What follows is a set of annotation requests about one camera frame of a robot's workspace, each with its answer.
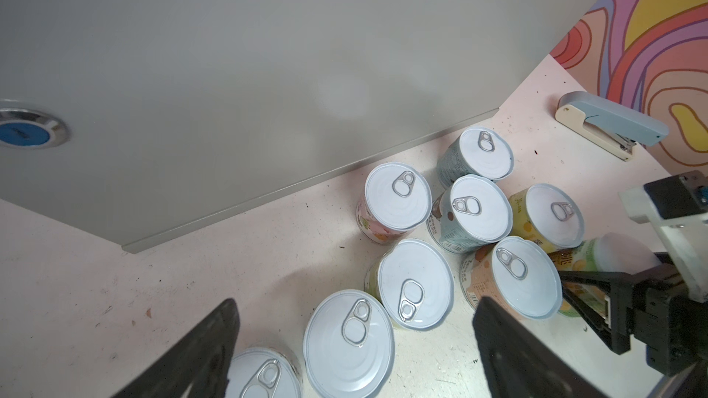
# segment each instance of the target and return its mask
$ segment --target tin can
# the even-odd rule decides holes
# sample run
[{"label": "tin can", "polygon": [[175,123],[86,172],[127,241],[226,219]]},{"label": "tin can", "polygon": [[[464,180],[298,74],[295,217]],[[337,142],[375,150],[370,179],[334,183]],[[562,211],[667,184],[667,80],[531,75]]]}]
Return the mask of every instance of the tin can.
[{"label": "tin can", "polygon": [[501,180],[514,170],[514,154],[493,130],[470,126],[447,148],[438,160],[437,170],[438,179],[446,189],[467,174]]},{"label": "tin can", "polygon": [[391,319],[373,296],[341,290],[310,317],[302,352],[307,378],[321,397],[373,397],[394,365]]},{"label": "tin can", "polygon": [[[586,240],[574,249],[553,252],[549,256],[558,270],[625,272],[634,275],[661,264],[650,248],[627,235],[617,233]],[[578,283],[566,285],[598,314],[607,316],[605,293],[601,289]],[[580,316],[565,300],[559,312],[567,317]]]},{"label": "tin can", "polygon": [[577,247],[583,241],[585,220],[568,194],[539,183],[509,197],[514,214],[511,234],[548,252]]},{"label": "tin can", "polygon": [[432,204],[428,181],[418,171],[404,163],[384,163],[366,179],[356,220],[372,241],[388,244],[426,221]]},{"label": "tin can", "polygon": [[534,242],[509,236],[462,262],[462,292],[474,309],[486,296],[517,319],[544,320],[561,307],[558,271]]},{"label": "tin can", "polygon": [[464,254],[506,237],[511,220],[504,192],[489,179],[466,175],[435,200],[428,231],[442,248]]},{"label": "tin can", "polygon": [[395,327],[428,331],[439,326],[455,299],[452,272],[434,247],[406,239],[366,273],[364,290],[384,306]]},{"label": "tin can", "polygon": [[228,372],[227,398],[260,392],[268,398],[301,398],[302,377],[295,364],[278,350],[253,347],[234,356]]}]

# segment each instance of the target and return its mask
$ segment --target tabletop surface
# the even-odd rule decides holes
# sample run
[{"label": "tabletop surface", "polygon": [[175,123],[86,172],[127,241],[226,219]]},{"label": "tabletop surface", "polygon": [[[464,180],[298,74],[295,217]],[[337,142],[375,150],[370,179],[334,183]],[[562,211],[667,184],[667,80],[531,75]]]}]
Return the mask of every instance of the tabletop surface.
[{"label": "tabletop surface", "polygon": [[[625,163],[556,122],[558,99],[581,89],[546,57],[492,119],[479,123],[504,137],[516,158],[500,188],[509,196],[553,184],[579,205],[586,238],[615,231],[663,251],[651,226],[625,215],[617,192],[668,173],[641,147]],[[237,351],[287,346],[302,359],[314,308],[337,290],[362,289],[368,268],[388,250],[355,222],[369,171],[387,161],[411,164],[437,198],[443,189],[435,164],[459,132],[137,255],[0,200],[0,396],[110,396],[227,297],[241,314]],[[424,225],[412,237],[434,243]],[[459,287],[462,257],[441,252],[455,277],[455,305],[432,331],[395,331],[396,359],[382,397],[489,395],[473,309]],[[644,397],[660,378],[639,341],[617,356],[581,319],[556,314],[524,324],[611,397]],[[316,396],[306,378],[304,391]]]}]

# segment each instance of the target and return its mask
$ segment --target pink wall pattern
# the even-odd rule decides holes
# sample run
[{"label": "pink wall pattern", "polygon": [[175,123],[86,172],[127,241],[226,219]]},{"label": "pink wall pattern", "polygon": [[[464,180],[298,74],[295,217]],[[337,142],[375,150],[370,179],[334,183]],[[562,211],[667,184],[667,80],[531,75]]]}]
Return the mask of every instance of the pink wall pattern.
[{"label": "pink wall pattern", "polygon": [[647,150],[708,174],[708,0],[598,0],[551,55],[589,92],[662,120]]}]

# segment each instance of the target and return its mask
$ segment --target stapler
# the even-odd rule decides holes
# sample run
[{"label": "stapler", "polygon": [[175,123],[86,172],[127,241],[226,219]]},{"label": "stapler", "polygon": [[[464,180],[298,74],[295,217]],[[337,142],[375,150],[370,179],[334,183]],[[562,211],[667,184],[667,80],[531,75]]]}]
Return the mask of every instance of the stapler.
[{"label": "stapler", "polygon": [[661,121],[585,91],[563,95],[556,120],[625,162],[637,143],[656,145],[668,135]]}]

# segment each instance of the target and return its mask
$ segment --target pull tab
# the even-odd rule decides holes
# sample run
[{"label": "pull tab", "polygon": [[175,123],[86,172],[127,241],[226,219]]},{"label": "pull tab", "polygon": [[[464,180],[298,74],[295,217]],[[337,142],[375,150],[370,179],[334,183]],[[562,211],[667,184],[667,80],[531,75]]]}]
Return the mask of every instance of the pull tab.
[{"label": "pull tab", "polygon": [[401,286],[401,302],[399,303],[399,316],[403,322],[408,322],[418,312],[418,307],[423,303],[426,292],[418,281],[408,279]]},{"label": "pull tab", "polygon": [[392,188],[401,197],[407,197],[413,192],[413,184],[416,182],[416,175],[410,171],[404,171],[394,180]]},{"label": "pull tab", "polygon": [[364,346],[364,341],[369,335],[369,319],[371,318],[371,305],[365,298],[356,300],[352,309],[342,323],[342,336],[349,344],[356,347]]},{"label": "pull tab", "polygon": [[479,139],[477,140],[477,145],[479,149],[486,151],[488,153],[494,152],[494,140],[491,139],[491,133],[487,130],[483,130],[479,133]]},{"label": "pull tab", "polygon": [[261,389],[264,389],[265,393],[268,394],[268,398],[273,398],[273,394],[275,394],[275,388],[278,387],[279,381],[280,364],[278,360],[276,360],[275,358],[267,360],[246,383],[246,386],[241,391],[241,395],[239,395],[239,398],[243,398],[246,395],[246,392],[248,392],[248,390],[254,386],[258,386]]},{"label": "pull tab", "polygon": [[455,209],[457,212],[470,214],[472,216],[478,216],[482,213],[482,203],[479,202],[479,199],[473,196],[459,197],[458,199],[454,199],[452,201],[452,208]]},{"label": "pull tab", "polygon": [[551,203],[551,211],[553,212],[553,215],[561,221],[566,221],[575,215],[573,205],[561,201]]},{"label": "pull tab", "polygon": [[511,251],[499,247],[496,250],[496,258],[501,261],[506,270],[509,271],[512,277],[517,280],[523,280],[529,272],[528,266],[519,257],[514,255]]}]

